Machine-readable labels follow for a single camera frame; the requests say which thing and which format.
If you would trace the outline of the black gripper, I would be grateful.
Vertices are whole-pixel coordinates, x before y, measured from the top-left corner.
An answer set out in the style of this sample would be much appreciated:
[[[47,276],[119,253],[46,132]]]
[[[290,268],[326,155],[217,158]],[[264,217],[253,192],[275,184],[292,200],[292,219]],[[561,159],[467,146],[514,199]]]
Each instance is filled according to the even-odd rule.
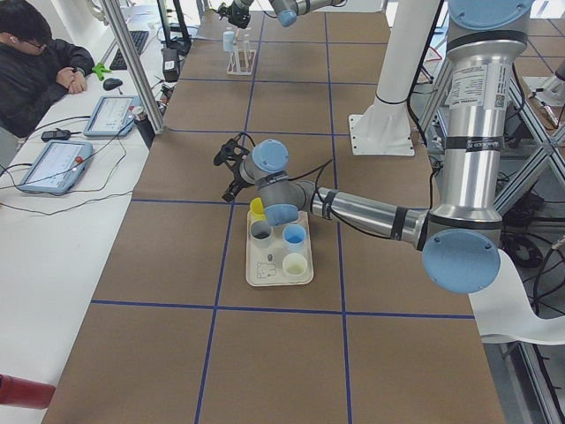
[[[234,0],[230,5],[222,3],[218,7],[218,14],[235,26],[247,26],[251,20],[249,8],[252,0]]]
[[[225,164],[231,171],[232,180],[222,195],[226,202],[233,202],[239,193],[245,189],[245,181],[254,181],[251,154],[252,149],[246,148],[240,141],[246,133],[239,133],[224,143],[214,158],[214,166]]]

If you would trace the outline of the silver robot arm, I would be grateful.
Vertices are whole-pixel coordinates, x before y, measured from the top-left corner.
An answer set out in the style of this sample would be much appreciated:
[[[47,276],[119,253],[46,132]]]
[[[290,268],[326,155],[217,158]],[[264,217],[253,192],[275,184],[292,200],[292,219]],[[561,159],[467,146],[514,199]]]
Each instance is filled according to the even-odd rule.
[[[238,28],[245,29],[251,20],[250,7],[253,0],[234,0],[230,4],[220,4],[215,13]],[[298,16],[306,15],[324,7],[341,7],[345,1],[338,0],[271,0],[274,17],[283,27],[294,24]]]
[[[420,58],[443,1],[399,1],[373,104],[350,115],[354,155],[403,155],[411,148],[407,107]],[[319,187],[290,182],[287,148],[264,140],[250,150],[237,138],[221,146],[214,166],[233,180],[222,197],[234,201],[255,186],[271,226],[307,211],[336,218],[379,239],[401,240],[422,252],[427,275],[457,293],[485,289],[500,274],[502,218],[494,206],[511,70],[525,50],[533,1],[448,1],[447,60],[452,64],[448,130],[438,204],[402,208]]]

